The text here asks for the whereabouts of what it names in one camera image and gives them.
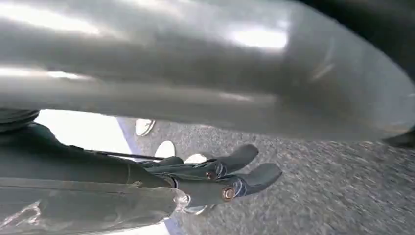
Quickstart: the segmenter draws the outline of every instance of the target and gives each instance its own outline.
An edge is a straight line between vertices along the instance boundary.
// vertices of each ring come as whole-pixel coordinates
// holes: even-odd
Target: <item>gray metal surface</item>
[[[244,143],[284,174],[267,191],[223,204],[207,215],[174,217],[185,235],[413,235],[415,152],[372,142],[296,141],[158,122],[137,138],[145,154],[164,139],[180,156],[231,153]]]
[[[1,107],[331,140],[415,123],[408,76],[295,1],[3,0],[0,30]]]

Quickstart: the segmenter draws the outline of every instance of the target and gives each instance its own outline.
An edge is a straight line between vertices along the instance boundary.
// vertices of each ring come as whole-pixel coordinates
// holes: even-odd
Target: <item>bolt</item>
[[[213,180],[216,178],[216,174],[214,172],[206,172],[206,177],[210,180]]]
[[[140,181],[135,181],[132,185],[134,186],[134,187],[140,187],[141,185],[143,184],[143,182],[140,182]]]
[[[235,196],[235,190],[231,187],[223,189],[223,198],[225,201],[230,201]]]

